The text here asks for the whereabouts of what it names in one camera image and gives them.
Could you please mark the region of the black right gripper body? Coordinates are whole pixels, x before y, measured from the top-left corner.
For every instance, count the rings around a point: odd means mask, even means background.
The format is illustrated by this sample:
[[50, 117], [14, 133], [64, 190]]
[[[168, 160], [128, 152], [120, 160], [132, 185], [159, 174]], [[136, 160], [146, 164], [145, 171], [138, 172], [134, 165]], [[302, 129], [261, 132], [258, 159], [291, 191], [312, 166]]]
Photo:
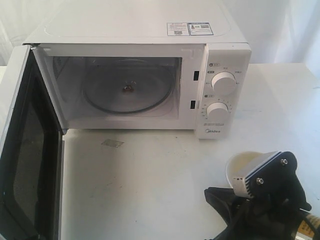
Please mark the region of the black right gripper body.
[[318, 240], [320, 219], [305, 195], [232, 199], [233, 240]]

